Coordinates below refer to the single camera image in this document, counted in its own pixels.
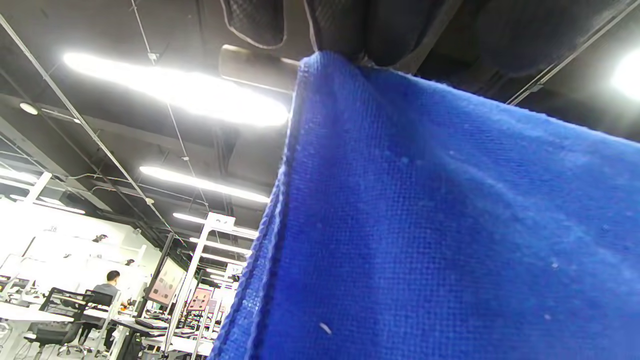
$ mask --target dark ceiling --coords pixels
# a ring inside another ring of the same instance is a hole
[[[505,76],[480,58],[474,25],[477,3],[462,1],[452,16],[442,19],[442,29],[434,29],[428,35],[433,37],[433,48],[417,75],[506,102],[537,74]],[[218,53],[224,44],[265,51],[227,29],[217,0],[138,0],[137,4],[150,50],[158,54],[161,66],[216,75]],[[287,39],[281,48],[269,52],[299,60],[312,53],[304,5],[302,1],[286,4]],[[609,85],[617,62],[631,49],[640,47],[639,9],[630,12],[519,106],[639,139],[640,104]],[[173,218],[172,213],[203,218],[207,209],[235,216],[238,226],[258,227],[263,204],[214,192],[203,192],[203,199],[192,187],[140,173],[138,168],[142,165],[159,164],[190,173],[166,104],[76,73],[61,63],[65,53],[78,51],[150,65],[131,0],[5,0],[0,3],[0,13],[145,195],[155,200],[154,206],[178,235],[198,236],[200,227]],[[46,190],[52,197],[86,209],[91,216],[139,227],[145,237],[161,247],[169,230],[144,199],[136,196],[131,184],[121,180],[122,173],[79,124],[65,116],[33,116],[20,110],[19,103],[27,100],[70,116],[4,31],[0,31],[0,72],[0,161],[19,171],[52,172],[56,181]],[[287,94],[260,91],[286,105],[291,101]],[[236,126],[177,108],[173,113],[196,176],[264,195],[270,193],[284,144],[284,126]],[[95,175],[98,170],[104,177]],[[0,193],[5,195],[18,192],[10,186],[0,187]],[[219,236],[223,243],[244,248],[251,245],[249,239]],[[185,265],[190,259],[187,252],[193,247],[176,241],[172,257]],[[221,250],[206,251],[235,256]],[[210,259],[204,259],[204,263],[224,265]]]

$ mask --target black pants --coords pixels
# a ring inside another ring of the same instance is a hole
[[[82,331],[80,332],[80,338],[78,339],[78,343],[80,345],[84,345],[84,342],[89,337],[89,333],[91,333],[91,330],[98,329],[98,328],[99,326],[97,324],[84,323],[82,326]],[[111,338],[113,337],[113,332],[115,331],[116,331],[116,325],[109,324],[104,337],[104,347],[106,348],[107,351],[109,351],[111,349],[111,346],[113,345],[113,340]]]

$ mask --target blue towel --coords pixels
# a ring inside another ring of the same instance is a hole
[[[210,359],[640,358],[636,144],[334,54],[253,250]]]

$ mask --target gray shirt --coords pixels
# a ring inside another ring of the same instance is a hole
[[[93,287],[93,290],[103,294],[111,295],[114,299],[116,298],[116,295],[118,295],[118,288],[108,283],[96,285]]]

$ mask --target white wall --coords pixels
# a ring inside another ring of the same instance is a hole
[[[91,242],[100,234],[108,238],[100,244]],[[34,237],[27,256],[42,261],[39,265],[32,261],[26,266],[31,273],[41,278],[55,277],[60,287],[72,286],[75,281],[80,288],[91,288],[103,283],[108,271],[118,270],[122,274],[118,287],[123,292],[128,290],[127,297],[137,295],[142,282],[151,277],[161,254],[131,226],[0,199],[0,265],[5,263],[4,270],[23,254]],[[146,249],[133,266],[118,264],[138,257],[135,250],[122,247],[142,246]]]

